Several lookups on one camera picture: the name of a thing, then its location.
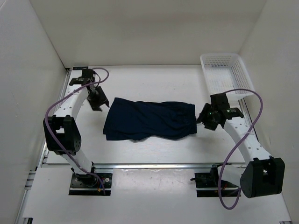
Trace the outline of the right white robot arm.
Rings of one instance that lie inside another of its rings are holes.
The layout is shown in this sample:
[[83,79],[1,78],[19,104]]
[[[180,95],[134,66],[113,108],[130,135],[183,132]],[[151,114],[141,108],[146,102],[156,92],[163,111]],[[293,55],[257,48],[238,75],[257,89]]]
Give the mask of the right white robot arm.
[[221,186],[229,182],[241,189],[247,198],[276,195],[282,192],[285,163],[281,158],[273,157],[251,135],[243,113],[232,108],[226,93],[210,96],[211,102],[206,103],[197,119],[205,129],[216,130],[221,126],[235,142],[243,156],[245,169],[237,168],[228,163],[228,159],[211,168],[210,182]]

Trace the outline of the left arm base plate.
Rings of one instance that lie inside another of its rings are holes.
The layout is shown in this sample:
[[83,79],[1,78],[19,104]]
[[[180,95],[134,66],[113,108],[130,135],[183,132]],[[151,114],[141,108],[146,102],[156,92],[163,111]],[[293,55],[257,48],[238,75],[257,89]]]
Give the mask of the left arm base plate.
[[71,196],[110,196],[113,174],[98,173],[97,176],[102,180],[104,186],[97,177],[92,175],[76,174],[72,170],[72,177],[69,188]]

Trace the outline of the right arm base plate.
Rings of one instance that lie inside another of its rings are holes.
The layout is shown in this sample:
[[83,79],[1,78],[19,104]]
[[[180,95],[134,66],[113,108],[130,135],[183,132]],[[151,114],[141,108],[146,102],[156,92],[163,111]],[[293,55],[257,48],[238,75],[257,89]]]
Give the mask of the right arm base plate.
[[[195,173],[190,181],[196,185],[197,198],[218,197],[218,181],[212,177],[211,173]],[[223,197],[237,197],[238,187],[222,180],[221,195]]]

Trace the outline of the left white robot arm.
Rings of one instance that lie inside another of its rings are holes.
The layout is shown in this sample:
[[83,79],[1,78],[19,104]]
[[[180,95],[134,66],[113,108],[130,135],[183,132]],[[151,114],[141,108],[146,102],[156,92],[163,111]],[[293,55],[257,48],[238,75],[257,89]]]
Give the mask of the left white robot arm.
[[98,68],[84,67],[79,77],[69,80],[66,95],[51,105],[45,114],[43,127],[49,151],[64,158],[72,171],[82,182],[92,187],[100,181],[91,162],[81,149],[82,139],[76,118],[84,101],[88,101],[93,111],[101,111],[101,106],[109,106],[101,83]]

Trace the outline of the navy blue shorts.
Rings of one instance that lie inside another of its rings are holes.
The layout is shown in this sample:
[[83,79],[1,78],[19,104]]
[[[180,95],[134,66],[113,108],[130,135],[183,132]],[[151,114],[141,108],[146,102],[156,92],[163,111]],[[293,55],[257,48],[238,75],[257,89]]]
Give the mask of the navy blue shorts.
[[178,140],[197,133],[195,105],[115,98],[103,128],[106,140],[140,141],[151,136]]

